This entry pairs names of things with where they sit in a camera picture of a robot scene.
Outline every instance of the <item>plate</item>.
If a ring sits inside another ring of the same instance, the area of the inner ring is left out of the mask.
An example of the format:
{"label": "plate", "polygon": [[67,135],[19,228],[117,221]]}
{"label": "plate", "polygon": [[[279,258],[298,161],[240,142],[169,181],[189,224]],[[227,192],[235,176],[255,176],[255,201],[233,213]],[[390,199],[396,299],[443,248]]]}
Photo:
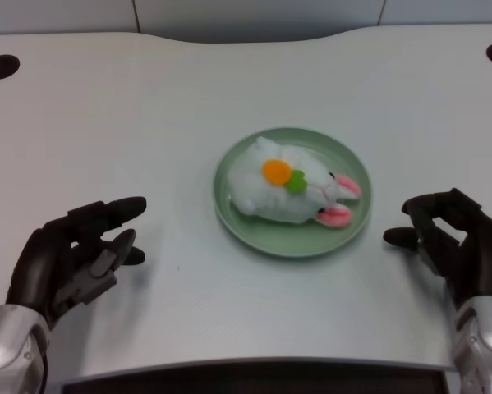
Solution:
{"label": "plate", "polygon": [[[357,201],[343,202],[352,210],[352,223],[344,228],[331,228],[314,220],[289,224],[241,214],[229,197],[228,169],[260,136],[279,144],[301,146],[331,172],[351,177],[361,187],[361,197]],[[346,146],[317,131],[279,127],[250,135],[223,155],[214,173],[213,199],[220,220],[239,240],[268,254],[299,258],[336,250],[352,239],[362,230],[370,216],[372,196],[368,172],[361,160]]]}

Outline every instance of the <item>gray wall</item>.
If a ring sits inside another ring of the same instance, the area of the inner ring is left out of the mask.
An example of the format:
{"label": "gray wall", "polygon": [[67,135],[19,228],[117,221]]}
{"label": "gray wall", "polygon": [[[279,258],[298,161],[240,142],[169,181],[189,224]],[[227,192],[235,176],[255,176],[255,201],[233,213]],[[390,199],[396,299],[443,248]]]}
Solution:
{"label": "gray wall", "polygon": [[195,42],[291,41],[379,23],[492,23],[492,0],[0,0],[0,34],[140,30]]}

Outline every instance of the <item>table surface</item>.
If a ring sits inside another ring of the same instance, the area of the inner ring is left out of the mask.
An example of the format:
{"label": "table surface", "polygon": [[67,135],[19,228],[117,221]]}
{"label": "table surface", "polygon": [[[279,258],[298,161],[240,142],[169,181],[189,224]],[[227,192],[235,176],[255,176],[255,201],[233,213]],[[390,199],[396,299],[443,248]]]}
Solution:
{"label": "table surface", "polygon": [[[455,186],[492,216],[492,25],[379,27],[276,44],[142,34],[0,36],[0,303],[30,233],[68,209],[143,195],[147,262],[53,332],[50,381],[161,364],[311,357],[452,368],[441,278],[387,247],[402,203]],[[233,143],[301,126],[366,165],[370,222],[308,261],[256,253],[218,222]]]}

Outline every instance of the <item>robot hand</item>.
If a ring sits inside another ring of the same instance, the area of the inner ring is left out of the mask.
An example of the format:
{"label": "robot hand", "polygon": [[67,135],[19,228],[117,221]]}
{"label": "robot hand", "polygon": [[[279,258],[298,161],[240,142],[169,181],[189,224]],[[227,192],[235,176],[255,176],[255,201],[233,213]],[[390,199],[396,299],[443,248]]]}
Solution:
{"label": "robot hand", "polygon": [[57,321],[114,286],[114,271],[121,265],[145,261],[145,254],[132,246],[134,230],[113,241],[101,239],[145,209],[143,197],[97,202],[46,223],[30,236],[6,303],[0,305],[0,393],[35,393],[40,382],[39,391],[44,390],[45,352]]}
{"label": "robot hand", "polygon": [[[463,393],[492,393],[492,219],[457,189],[409,199],[402,211],[413,228],[384,233],[388,243],[419,251],[432,270],[446,278],[458,308],[453,360]],[[442,218],[467,233],[459,241],[439,229]]]}

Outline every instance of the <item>white plush toy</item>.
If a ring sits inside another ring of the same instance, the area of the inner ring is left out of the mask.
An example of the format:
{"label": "white plush toy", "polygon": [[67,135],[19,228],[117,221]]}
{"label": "white plush toy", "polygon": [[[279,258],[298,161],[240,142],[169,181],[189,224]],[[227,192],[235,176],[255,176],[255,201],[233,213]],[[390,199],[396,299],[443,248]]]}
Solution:
{"label": "white plush toy", "polygon": [[259,137],[231,166],[231,201],[245,215],[278,222],[314,219],[331,227],[350,224],[352,212],[338,199],[358,199],[359,186],[333,175],[305,149]]}

